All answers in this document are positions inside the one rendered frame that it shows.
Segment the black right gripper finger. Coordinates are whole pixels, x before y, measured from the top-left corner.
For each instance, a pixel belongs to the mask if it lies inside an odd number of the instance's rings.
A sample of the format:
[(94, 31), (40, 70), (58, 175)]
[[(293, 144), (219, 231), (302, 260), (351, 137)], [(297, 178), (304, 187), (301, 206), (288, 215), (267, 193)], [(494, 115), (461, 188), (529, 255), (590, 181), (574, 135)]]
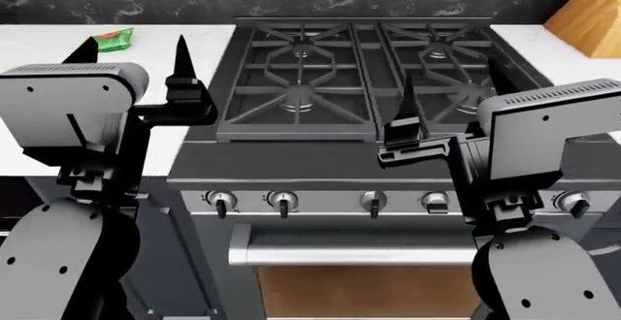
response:
[(384, 124), (384, 144), (397, 146), (420, 139), (423, 125), (421, 112), (416, 100), (411, 76), (406, 76), (403, 86), (403, 98), (397, 114), (392, 121)]
[(487, 64), (497, 95), (539, 89), (537, 82), (511, 60), (492, 55), (488, 57)]

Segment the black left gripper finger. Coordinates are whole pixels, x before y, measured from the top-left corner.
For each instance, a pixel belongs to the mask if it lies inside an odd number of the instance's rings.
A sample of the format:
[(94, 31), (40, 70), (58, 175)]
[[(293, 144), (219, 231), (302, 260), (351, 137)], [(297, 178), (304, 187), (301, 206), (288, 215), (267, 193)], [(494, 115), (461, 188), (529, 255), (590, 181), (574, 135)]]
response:
[(97, 63), (99, 46), (93, 37), (88, 37), (63, 63)]
[(201, 87), (195, 74), (186, 40), (180, 35), (175, 57), (174, 72), (165, 80), (166, 100), (169, 103), (198, 100)]

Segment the green food packet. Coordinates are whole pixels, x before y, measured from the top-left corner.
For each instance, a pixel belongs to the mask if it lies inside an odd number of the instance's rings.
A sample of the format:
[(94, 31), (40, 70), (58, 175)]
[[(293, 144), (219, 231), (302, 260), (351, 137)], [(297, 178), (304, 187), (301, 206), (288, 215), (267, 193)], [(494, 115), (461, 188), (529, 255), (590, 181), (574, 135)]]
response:
[(125, 28), (108, 34), (98, 34), (91, 38), (97, 43), (99, 52), (122, 51), (131, 47), (133, 33), (133, 28)]

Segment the silver black range knob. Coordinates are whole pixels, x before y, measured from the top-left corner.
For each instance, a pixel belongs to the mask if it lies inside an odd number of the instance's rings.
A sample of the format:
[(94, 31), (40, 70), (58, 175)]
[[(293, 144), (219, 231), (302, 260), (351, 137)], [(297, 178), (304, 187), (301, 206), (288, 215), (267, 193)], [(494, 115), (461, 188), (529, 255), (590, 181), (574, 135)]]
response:
[(566, 191), (554, 200), (555, 208), (568, 212), (575, 219), (583, 217), (590, 206), (589, 194), (583, 191)]
[(360, 197), (360, 206), (372, 219), (377, 219), (379, 213), (387, 205), (387, 196), (383, 191), (366, 191)]
[(229, 211), (234, 211), (238, 203), (237, 197), (227, 191), (209, 191), (206, 200), (210, 206), (215, 208), (220, 219), (224, 219)]
[(449, 196), (443, 191), (428, 192), (420, 199), (420, 205), (429, 214), (448, 214), (449, 203)]
[(299, 205), (299, 198), (292, 191), (272, 191), (267, 195), (267, 203), (286, 219)]

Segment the black cast iron stove grate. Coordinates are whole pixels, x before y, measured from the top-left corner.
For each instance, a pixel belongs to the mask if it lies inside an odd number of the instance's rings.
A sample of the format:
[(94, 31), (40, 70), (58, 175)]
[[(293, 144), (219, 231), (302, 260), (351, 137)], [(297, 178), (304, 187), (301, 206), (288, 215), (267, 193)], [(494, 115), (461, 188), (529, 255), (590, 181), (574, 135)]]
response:
[[(313, 44), (315, 53), (294, 57), (290, 45)], [(311, 112), (286, 112), (288, 94), (313, 93)], [(371, 121), (362, 68), (348, 24), (257, 25), (231, 91), (227, 124), (345, 124)]]
[[(434, 133), (461, 133), (476, 114), (458, 112), (468, 97), (496, 95), (488, 57), (511, 60), (537, 82), (551, 82), (489, 26), (467, 22), (379, 22), (357, 25), (356, 41), (365, 66), (365, 83), (373, 93), (377, 117), (388, 121), (400, 106), (404, 79), (411, 76), (423, 121)], [(454, 57), (423, 58), (431, 43), (451, 43)]]

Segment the stainless steel gas range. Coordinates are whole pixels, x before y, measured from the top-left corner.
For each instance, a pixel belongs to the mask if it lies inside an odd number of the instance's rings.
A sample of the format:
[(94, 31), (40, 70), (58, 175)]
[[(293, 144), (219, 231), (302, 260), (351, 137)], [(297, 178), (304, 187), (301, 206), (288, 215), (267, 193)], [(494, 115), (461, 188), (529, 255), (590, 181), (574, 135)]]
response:
[[(168, 181), (180, 192), (210, 268), (211, 287), (218, 296), (217, 320), (483, 320), (479, 303), (468, 318), (276, 318), (267, 316), (258, 281), (259, 266), (231, 266), (228, 251), (234, 226), (249, 224), (267, 229), (387, 229), (469, 232), (449, 169), (442, 160), (403, 168), (382, 169), (376, 153), (384, 144), (384, 124), (376, 115), (376, 101), (365, 83), (365, 66), (356, 41), (357, 25), (379, 22), (438, 22), (487, 25), (487, 17), (388, 18), (261, 18), (241, 19), (209, 86), (219, 118), (210, 127), (191, 127), (180, 148)], [(244, 63), (257, 25), (285, 23), (348, 24), (356, 57), (362, 68), (371, 121), (345, 124), (227, 124), (224, 121), (231, 91)], [(227, 191), (238, 203), (220, 219), (206, 200), (209, 191)], [(272, 191), (292, 191), (299, 205), (286, 219), (267, 203)], [(366, 191), (383, 191), (387, 205), (377, 219), (360, 206)], [(434, 191), (449, 196), (448, 214), (429, 214), (421, 197)]]

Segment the wooden knife block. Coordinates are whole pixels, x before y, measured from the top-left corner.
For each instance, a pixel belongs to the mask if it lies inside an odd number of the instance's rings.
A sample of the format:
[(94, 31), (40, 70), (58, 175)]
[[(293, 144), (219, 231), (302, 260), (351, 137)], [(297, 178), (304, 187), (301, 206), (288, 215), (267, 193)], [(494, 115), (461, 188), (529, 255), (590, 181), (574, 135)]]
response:
[(586, 57), (621, 59), (621, 0), (570, 0), (543, 27)]

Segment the oven door glass window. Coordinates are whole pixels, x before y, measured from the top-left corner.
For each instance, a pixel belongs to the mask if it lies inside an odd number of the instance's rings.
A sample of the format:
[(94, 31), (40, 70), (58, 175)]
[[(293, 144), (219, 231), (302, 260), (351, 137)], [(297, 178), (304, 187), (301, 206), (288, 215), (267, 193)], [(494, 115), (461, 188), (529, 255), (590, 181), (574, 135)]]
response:
[(467, 266), (267, 266), (257, 275), (276, 318), (468, 318), (480, 303)]

